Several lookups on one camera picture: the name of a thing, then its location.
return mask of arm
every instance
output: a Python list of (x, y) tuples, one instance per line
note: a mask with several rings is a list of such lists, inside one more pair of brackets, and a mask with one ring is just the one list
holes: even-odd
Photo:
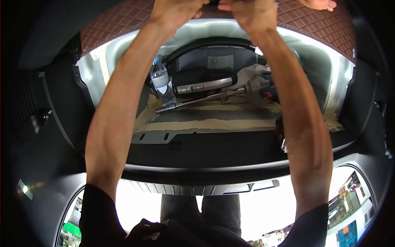
[(265, 54), (281, 102), (296, 218), (328, 203), (332, 145), (314, 91), (276, 31), (273, 0), (228, 1), (240, 26)]
[(115, 202), (125, 167), (141, 90), (161, 45), (208, 0), (156, 0), (150, 19), (119, 59), (89, 127), (87, 183)]

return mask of vacuum hose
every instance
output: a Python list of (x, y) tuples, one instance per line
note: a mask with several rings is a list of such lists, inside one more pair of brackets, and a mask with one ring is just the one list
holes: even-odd
[(177, 50), (173, 51), (169, 55), (167, 55), (163, 60), (162, 63), (165, 66), (168, 66), (172, 61), (176, 60), (177, 58), (181, 57), (182, 55), (197, 50), (200, 48), (207, 48), (207, 47), (215, 47), (215, 46), (236, 46), (246, 48), (251, 51), (255, 51), (256, 46), (254, 46), (251, 41), (239, 38), (228, 38), (228, 37), (208, 37), (203, 39), (198, 39), (192, 41), (189, 44), (181, 46)]

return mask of plastic bottle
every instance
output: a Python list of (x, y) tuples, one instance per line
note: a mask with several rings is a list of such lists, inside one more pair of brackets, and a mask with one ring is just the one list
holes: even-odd
[(163, 106), (176, 103), (176, 98), (172, 90), (169, 75), (167, 73), (166, 66), (159, 61), (159, 57), (156, 56), (152, 62), (152, 67), (149, 72), (152, 83), (158, 93), (159, 99)]

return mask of window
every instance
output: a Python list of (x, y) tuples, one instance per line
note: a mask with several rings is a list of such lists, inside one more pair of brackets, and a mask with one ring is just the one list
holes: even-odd
[(369, 212), (365, 214), (365, 224), (369, 221)]
[(360, 189), (361, 189), (362, 196), (363, 196), (363, 197), (365, 197), (365, 196), (366, 196), (366, 194), (365, 194), (365, 192), (363, 191), (363, 188), (362, 188), (362, 187), (360, 187)]
[(70, 205), (62, 224), (57, 247), (79, 247), (81, 243), (79, 219), (81, 218), (83, 198), (84, 191), (81, 191)]

